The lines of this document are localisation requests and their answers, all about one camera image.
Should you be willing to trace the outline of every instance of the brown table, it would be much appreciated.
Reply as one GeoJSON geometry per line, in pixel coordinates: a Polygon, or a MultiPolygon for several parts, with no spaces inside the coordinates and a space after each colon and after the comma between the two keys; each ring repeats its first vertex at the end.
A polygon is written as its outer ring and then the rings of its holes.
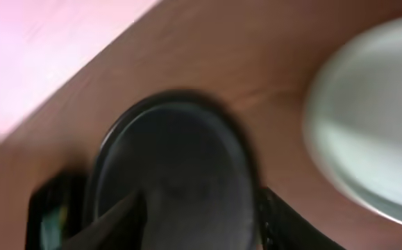
{"type": "Polygon", "coordinates": [[[194,88],[247,130],[265,183],[347,249],[402,249],[402,226],[338,193],[305,151],[305,93],[354,35],[402,16],[402,0],[166,0],[57,91],[0,146],[0,249],[24,247],[34,188],[70,160],[93,161],[136,101],[194,88]]]}

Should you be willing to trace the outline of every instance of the black plate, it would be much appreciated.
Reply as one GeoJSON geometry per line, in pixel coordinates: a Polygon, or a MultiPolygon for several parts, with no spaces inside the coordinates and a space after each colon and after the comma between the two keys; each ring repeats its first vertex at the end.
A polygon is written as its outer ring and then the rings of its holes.
{"type": "Polygon", "coordinates": [[[84,226],[129,192],[145,193],[142,249],[253,249],[255,162],[221,106],[173,90],[127,110],[110,129],[90,178],[84,226]]]}

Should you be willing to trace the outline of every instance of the white plate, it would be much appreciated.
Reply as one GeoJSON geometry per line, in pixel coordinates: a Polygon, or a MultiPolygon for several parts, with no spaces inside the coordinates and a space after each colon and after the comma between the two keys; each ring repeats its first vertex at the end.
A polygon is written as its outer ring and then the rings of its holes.
{"type": "Polygon", "coordinates": [[[326,63],[305,138],[340,191],[402,224],[402,19],[359,35],[326,63]]]}

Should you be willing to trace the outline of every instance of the wooden table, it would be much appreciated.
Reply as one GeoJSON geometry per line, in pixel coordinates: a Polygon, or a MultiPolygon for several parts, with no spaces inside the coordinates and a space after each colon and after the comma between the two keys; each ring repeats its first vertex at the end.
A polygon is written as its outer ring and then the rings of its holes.
{"type": "Polygon", "coordinates": [[[24,247],[34,188],[70,160],[90,166],[110,125],[169,88],[221,99],[246,128],[265,183],[347,249],[402,249],[402,226],[316,170],[301,134],[306,91],[354,35],[402,0],[166,0],[117,38],[0,145],[0,249],[24,247]]]}

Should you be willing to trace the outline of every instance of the white bowl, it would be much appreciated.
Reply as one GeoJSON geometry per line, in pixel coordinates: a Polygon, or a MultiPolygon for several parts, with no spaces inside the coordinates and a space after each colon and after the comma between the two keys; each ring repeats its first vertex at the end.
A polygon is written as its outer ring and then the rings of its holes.
{"type": "Polygon", "coordinates": [[[402,19],[359,35],[325,64],[304,128],[341,192],[402,224],[402,19]]]}

